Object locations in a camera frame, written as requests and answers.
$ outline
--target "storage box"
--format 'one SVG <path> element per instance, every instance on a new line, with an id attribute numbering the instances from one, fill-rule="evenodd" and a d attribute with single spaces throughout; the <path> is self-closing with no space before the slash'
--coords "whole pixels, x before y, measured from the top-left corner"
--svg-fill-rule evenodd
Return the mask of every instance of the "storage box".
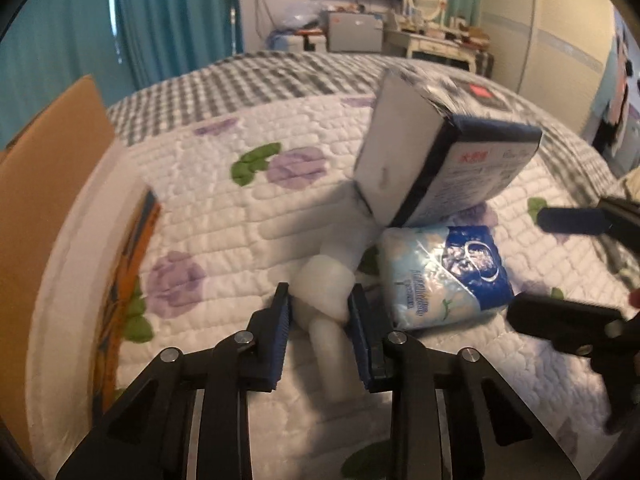
<path id="1" fill-rule="evenodd" d="M 45 478 L 91 427 L 158 211 L 90 77 L 0 162 L 0 416 Z"/>
<path id="2" fill-rule="evenodd" d="M 413 73 L 383 76 L 354 169 L 380 225 L 425 226 L 491 199 L 536 153 L 539 127 L 487 119 L 510 109 L 488 88 L 456 83 L 457 114 Z"/>

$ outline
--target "black cord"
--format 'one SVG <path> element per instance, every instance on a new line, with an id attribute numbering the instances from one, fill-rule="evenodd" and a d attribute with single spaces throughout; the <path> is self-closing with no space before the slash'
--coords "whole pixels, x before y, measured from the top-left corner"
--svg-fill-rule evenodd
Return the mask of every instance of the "black cord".
<path id="1" fill-rule="evenodd" d="M 271 15 L 271 11 L 269 10 L 269 5 L 267 4 L 267 0 L 262 0 L 262 5 L 264 7 L 264 10 L 266 10 L 267 12 L 267 16 L 269 17 L 269 20 L 271 22 L 271 27 L 273 27 L 271 30 L 275 30 L 277 28 L 276 22 L 273 19 L 273 16 Z M 255 11 L 255 32 L 258 35 L 258 38 L 264 41 L 264 37 L 260 32 L 260 0 L 254 0 L 254 11 Z"/>

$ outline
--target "tissue package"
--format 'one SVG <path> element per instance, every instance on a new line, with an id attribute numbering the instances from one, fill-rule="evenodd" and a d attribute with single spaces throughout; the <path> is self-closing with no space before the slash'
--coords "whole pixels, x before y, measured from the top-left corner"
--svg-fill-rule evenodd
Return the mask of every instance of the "tissue package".
<path id="1" fill-rule="evenodd" d="M 471 319 L 513 297 L 486 226 L 391 228 L 378 247 L 385 303 L 399 330 Z"/>

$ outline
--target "checkered fabric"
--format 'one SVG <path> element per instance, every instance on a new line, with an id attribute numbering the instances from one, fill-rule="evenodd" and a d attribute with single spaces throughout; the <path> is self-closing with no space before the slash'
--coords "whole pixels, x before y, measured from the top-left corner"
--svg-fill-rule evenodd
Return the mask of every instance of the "checkered fabric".
<path id="1" fill-rule="evenodd" d="M 130 146 L 147 136 L 277 100 L 371 94 L 384 69 L 391 66 L 445 72 L 517 102 L 526 111 L 527 121 L 542 127 L 540 155 L 578 205 L 593 205 L 605 194 L 624 195 L 600 155 L 545 111 L 482 76 L 421 60 L 308 52 L 242 54 L 136 92 L 111 106 L 108 115 L 116 133 Z M 640 285 L 640 269 L 628 251 L 604 237 L 596 246 L 613 274 L 628 286 Z"/>

